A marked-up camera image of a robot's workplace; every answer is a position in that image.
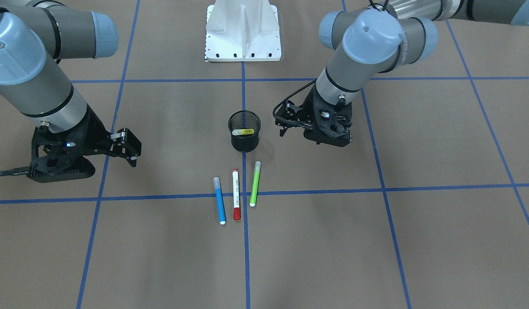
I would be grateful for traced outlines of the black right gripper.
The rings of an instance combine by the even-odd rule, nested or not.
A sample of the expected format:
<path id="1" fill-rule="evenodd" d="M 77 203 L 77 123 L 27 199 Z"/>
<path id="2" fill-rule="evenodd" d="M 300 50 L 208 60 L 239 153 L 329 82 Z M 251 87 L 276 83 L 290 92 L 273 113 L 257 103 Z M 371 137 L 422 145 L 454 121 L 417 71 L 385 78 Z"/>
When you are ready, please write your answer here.
<path id="1" fill-rule="evenodd" d="M 27 177 L 39 183 L 90 178 L 95 168 L 86 156 L 110 153 L 111 148 L 115 157 L 125 159 L 133 168 L 137 166 L 136 160 L 142 153 L 141 141 L 127 128 L 111 134 L 88 107 L 80 123 L 72 129 L 60 133 L 51 133 L 42 127 L 35 129 Z"/>

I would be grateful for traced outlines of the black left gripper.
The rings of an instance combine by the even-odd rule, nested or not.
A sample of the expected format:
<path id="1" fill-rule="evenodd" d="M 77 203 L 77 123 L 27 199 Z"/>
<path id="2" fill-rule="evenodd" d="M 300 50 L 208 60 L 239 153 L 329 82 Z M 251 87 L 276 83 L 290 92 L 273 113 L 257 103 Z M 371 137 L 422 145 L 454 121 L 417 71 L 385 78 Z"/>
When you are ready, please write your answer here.
<path id="1" fill-rule="evenodd" d="M 345 147 L 352 142 L 352 104 L 337 107 L 327 103 L 313 85 L 301 105 L 301 120 L 310 121 L 312 129 L 305 129 L 303 136 L 316 143 Z"/>

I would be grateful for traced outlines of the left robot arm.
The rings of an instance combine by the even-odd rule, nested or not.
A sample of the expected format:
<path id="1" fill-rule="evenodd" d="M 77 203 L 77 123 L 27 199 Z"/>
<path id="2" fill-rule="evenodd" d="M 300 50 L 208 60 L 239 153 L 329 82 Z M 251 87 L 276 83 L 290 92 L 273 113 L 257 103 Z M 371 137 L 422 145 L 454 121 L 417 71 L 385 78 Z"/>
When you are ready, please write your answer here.
<path id="1" fill-rule="evenodd" d="M 343 147 L 352 137 L 352 101 L 378 73 L 433 53 L 435 21 L 448 19 L 529 26 L 529 0 L 381 0 L 352 12 L 330 12 L 319 37 L 334 53 L 297 116 L 304 137 Z"/>

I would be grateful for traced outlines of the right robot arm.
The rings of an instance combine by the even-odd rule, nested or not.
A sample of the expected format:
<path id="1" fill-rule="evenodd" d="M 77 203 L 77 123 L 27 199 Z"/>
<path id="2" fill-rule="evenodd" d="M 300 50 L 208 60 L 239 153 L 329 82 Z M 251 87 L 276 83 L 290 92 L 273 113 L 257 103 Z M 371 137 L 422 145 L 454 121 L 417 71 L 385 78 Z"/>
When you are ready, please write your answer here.
<path id="1" fill-rule="evenodd" d="M 127 128 L 108 131 L 60 68 L 62 59 L 106 58 L 118 49 L 115 22 L 56 0 L 0 0 L 0 96 L 35 126 L 31 160 L 0 176 L 39 183 L 86 179 L 87 156 L 121 157 L 131 167 L 142 143 Z"/>

